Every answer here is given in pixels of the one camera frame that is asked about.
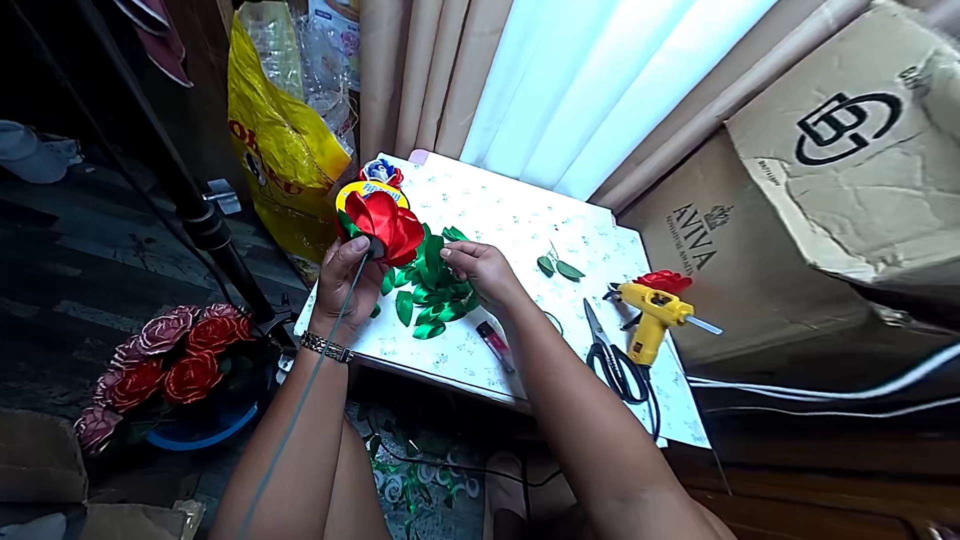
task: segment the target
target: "yellow plastic bag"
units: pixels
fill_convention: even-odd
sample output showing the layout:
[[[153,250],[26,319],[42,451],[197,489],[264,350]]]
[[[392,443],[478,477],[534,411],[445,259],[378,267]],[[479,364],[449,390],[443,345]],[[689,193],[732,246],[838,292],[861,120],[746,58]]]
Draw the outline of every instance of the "yellow plastic bag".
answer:
[[[248,27],[259,37],[269,34],[265,62],[287,91],[264,73]],[[233,16],[227,73],[229,129],[256,213],[312,284],[337,235],[336,210],[327,194],[350,156],[301,100],[300,54],[285,3],[246,3]]]

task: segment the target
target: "scissors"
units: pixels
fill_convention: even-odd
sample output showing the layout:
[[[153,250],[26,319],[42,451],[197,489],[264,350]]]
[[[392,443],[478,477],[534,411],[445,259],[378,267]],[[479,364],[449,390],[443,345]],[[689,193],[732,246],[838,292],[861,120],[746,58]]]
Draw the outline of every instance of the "scissors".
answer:
[[[593,369],[594,362],[599,358],[600,367],[603,368],[604,377],[607,378],[607,386],[613,390],[614,394],[628,404],[636,405],[646,402],[650,397],[650,392],[646,381],[640,374],[640,368],[619,347],[610,342],[607,333],[600,326],[596,313],[593,312],[593,307],[590,306],[590,302],[586,298],[584,299],[584,310],[587,312],[587,323],[590,325],[590,332],[593,334],[593,344],[590,345],[590,350],[587,352],[587,366]],[[634,395],[631,391],[626,374],[630,374],[634,379],[638,395]]]

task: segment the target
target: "person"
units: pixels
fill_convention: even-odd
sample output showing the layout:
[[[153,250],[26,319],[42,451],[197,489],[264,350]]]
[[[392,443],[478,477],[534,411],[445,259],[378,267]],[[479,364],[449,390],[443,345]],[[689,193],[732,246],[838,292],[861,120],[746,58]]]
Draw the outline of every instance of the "person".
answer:
[[[357,267],[369,247],[366,237],[358,237],[343,245],[338,240],[327,252],[308,327],[312,333],[330,336],[357,272],[357,285],[331,341],[348,346],[369,317],[387,269],[377,263]],[[447,244],[441,257],[459,280],[473,283],[484,308],[503,326],[540,429],[595,537],[733,538],[722,522],[687,495],[650,434],[570,349],[499,250],[459,241]],[[300,415],[248,517],[318,362]],[[321,361],[318,353],[300,348],[230,479],[210,538],[391,537],[366,448],[344,418],[347,375],[347,364],[330,358]],[[516,497],[509,502],[519,484],[488,475],[494,478],[498,483],[488,481],[487,486],[488,497],[501,499],[494,535],[508,530],[516,534],[517,527],[510,522],[522,523],[526,516],[514,515],[513,520],[499,516],[523,513]]]

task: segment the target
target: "white table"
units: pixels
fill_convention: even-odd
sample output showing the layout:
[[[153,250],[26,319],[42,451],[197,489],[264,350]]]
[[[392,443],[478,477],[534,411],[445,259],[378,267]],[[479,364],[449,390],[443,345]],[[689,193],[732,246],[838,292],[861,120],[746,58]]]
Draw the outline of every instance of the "white table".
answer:
[[[498,247],[537,305],[560,320],[564,339],[581,358],[586,357],[592,342],[584,298],[590,301],[611,341],[626,349],[631,336],[619,328],[636,311],[602,300],[602,296],[608,282],[629,281],[650,268],[639,234],[617,227],[608,209],[437,154],[427,154],[423,165],[383,154],[380,157],[402,169],[401,188],[411,209],[431,231],[439,233],[452,226],[470,239]],[[551,241],[561,260],[586,274],[579,282],[560,274],[547,278],[539,270],[537,257],[546,254]],[[412,288],[407,284],[400,290]],[[315,294],[316,288],[300,313],[296,335],[306,329]],[[355,351],[374,358],[370,362],[373,367],[529,411],[517,373],[505,373],[476,332],[477,325],[486,320],[503,335],[496,319],[479,307],[447,324],[443,334],[419,340],[413,337],[413,325],[404,327],[396,317],[395,297],[396,289],[380,299],[382,312],[360,329],[351,344]],[[660,401],[661,438],[709,448],[669,334],[660,347],[651,378]],[[628,406],[649,430],[647,406]]]

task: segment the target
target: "metal watch strap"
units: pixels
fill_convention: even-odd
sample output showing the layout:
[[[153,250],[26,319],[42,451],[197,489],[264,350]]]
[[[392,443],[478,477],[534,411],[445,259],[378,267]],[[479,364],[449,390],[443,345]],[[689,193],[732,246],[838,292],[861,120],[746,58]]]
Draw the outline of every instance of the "metal watch strap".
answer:
[[[330,342],[329,347],[327,347],[327,341],[325,337],[320,337],[311,331],[305,331],[300,338],[300,346],[321,355],[324,353],[324,347],[326,347],[326,357],[333,358],[341,363],[346,364],[353,360],[353,349],[333,342]]]

